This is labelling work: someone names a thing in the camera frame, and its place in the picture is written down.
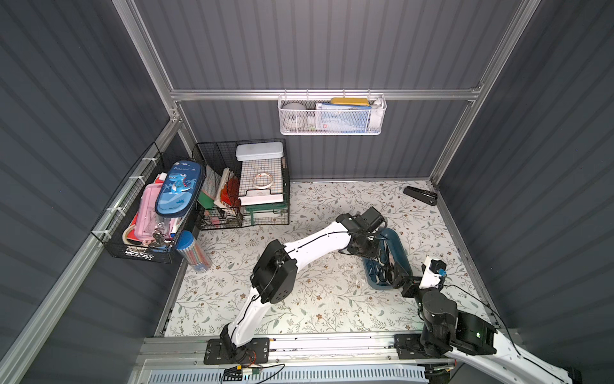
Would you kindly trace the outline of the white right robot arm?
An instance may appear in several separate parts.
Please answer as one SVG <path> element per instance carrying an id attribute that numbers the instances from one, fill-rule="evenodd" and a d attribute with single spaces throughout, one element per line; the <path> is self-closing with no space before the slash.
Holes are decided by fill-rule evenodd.
<path id="1" fill-rule="evenodd" d="M 580 372 L 546 363 L 518 347 L 508 336 L 484 319 L 459 310 L 438 279 L 422 286 L 416 277 L 394 284 L 405 298 L 414 299 L 423 320 L 419 336 L 397 334 L 399 358 L 420 354 L 430 358 L 452 358 L 503 383 L 581 383 Z"/>

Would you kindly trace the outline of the pink pencil case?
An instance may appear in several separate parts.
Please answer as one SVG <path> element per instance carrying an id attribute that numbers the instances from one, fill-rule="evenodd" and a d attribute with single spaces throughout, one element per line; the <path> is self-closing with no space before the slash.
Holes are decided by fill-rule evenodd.
<path id="1" fill-rule="evenodd" d="M 158 225 L 155 206 L 161 187 L 161 183 L 152 183 L 143 191 L 134 227 L 134 237 L 138 241 L 150 242 L 154 239 L 152 234 Z"/>

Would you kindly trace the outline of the blue handled scissors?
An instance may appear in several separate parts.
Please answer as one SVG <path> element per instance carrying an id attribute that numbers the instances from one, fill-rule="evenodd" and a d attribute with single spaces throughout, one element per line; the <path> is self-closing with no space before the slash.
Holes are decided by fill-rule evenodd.
<path id="1" fill-rule="evenodd" d="M 367 262 L 367 275 L 370 281 L 377 286 L 390 286 L 391 270 L 389 264 L 381 264 L 379 262 Z"/>

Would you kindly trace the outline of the black stapler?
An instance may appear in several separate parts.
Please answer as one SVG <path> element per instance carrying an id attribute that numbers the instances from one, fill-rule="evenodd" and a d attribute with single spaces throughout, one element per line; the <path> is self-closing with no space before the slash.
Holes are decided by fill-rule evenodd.
<path id="1" fill-rule="evenodd" d="M 430 206 L 436 206 L 438 196 L 435 192 L 431 192 L 429 190 L 423 190 L 417 187 L 407 186 L 403 190 L 403 194 L 407 195 L 417 201 L 425 203 Z"/>

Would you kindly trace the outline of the blue dinosaur pencil case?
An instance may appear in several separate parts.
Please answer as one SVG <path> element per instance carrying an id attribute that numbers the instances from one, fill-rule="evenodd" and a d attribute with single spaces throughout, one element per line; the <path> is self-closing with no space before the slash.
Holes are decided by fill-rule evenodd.
<path id="1" fill-rule="evenodd" d="M 189 160 L 174 163 L 155 204 L 157 215 L 171 219 L 185 216 L 197 200 L 203 176 L 199 163 Z"/>

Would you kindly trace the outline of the colored pencil tube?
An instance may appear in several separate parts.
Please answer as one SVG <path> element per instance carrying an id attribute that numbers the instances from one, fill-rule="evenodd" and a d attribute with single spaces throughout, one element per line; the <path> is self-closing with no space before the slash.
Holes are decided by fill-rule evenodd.
<path id="1" fill-rule="evenodd" d="M 204 272 L 211 268 L 211 260 L 191 232 L 182 231 L 177 238 L 175 248 L 196 272 Z"/>

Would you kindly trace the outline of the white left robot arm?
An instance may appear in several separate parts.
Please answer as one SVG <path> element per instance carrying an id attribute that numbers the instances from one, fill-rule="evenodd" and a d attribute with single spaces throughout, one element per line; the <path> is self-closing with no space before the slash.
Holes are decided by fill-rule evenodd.
<path id="1" fill-rule="evenodd" d="M 267 244 L 250 276 L 251 288 L 238 316 L 222 328 L 220 336 L 207 342 L 206 365 L 242 364 L 247 358 L 266 362 L 269 345 L 256 336 L 273 305 L 284 301 L 293 291 L 299 272 L 321 257 L 339 252 L 363 259 L 375 259 L 382 239 L 378 230 L 387 226 L 374 207 L 362 214 L 341 214 L 322 230 L 300 240 Z"/>

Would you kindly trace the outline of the teal storage box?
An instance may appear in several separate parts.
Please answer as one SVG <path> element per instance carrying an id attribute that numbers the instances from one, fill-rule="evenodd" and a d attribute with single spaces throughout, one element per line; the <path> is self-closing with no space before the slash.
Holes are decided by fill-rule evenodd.
<path id="1" fill-rule="evenodd" d="M 413 270 L 396 231 L 380 229 L 377 239 L 380 243 L 375 259 L 363 260 L 366 281 L 376 291 L 392 290 L 398 278 L 403 282 L 404 278 L 413 276 Z"/>

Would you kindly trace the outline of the floral table mat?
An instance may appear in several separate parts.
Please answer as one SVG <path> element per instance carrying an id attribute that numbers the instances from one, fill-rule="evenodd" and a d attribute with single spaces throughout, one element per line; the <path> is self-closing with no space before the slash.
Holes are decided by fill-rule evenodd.
<path id="1" fill-rule="evenodd" d="M 217 335 L 246 304 L 252 269 L 266 245 L 305 238 L 339 214 L 378 209 L 401 240 L 415 273 L 428 257 L 447 265 L 445 294 L 460 309 L 488 318 L 436 206 L 404 194 L 404 181 L 297 182 L 290 187 L 289 223 L 281 226 L 206 230 L 198 241 L 209 270 L 188 270 L 170 312 L 165 336 Z M 397 290 L 378 291 L 367 282 L 361 259 L 327 254 L 297 276 L 291 295 L 265 316 L 259 334 L 312 334 L 419 330 L 417 306 Z"/>

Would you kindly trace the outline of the white tape roll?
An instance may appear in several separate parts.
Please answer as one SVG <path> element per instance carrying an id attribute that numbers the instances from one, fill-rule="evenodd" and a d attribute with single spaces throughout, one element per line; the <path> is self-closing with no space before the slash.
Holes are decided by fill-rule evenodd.
<path id="1" fill-rule="evenodd" d="M 300 130 L 305 126 L 307 108 L 298 102 L 291 102 L 281 108 L 280 118 L 284 128 Z"/>

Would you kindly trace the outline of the yellow case in basket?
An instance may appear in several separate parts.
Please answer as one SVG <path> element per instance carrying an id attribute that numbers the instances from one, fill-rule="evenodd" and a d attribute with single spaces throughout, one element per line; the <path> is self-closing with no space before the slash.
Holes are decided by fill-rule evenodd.
<path id="1" fill-rule="evenodd" d="M 367 98 L 332 98 L 330 100 L 331 104 L 334 105 L 345 105 L 345 106 L 354 106 L 354 107 L 369 107 L 369 99 Z"/>

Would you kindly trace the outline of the black scissors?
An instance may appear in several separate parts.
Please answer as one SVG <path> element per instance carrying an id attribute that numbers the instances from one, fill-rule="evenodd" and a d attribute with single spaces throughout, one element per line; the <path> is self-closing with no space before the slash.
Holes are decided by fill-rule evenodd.
<path id="1" fill-rule="evenodd" d="M 395 267 L 394 267 L 394 257 L 391 254 L 388 243 L 384 240 L 381 241 L 381 250 L 380 250 L 380 263 L 381 264 L 389 264 L 391 270 L 391 285 L 393 284 L 393 280 L 395 279 Z"/>

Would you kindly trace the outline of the white plastic box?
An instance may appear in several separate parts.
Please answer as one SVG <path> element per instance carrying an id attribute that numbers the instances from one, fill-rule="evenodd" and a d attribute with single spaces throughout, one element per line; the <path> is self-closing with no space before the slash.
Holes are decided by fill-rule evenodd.
<path id="1" fill-rule="evenodd" d="M 259 142 L 237 146 L 236 159 L 240 162 L 282 158 L 284 146 L 282 142 Z"/>

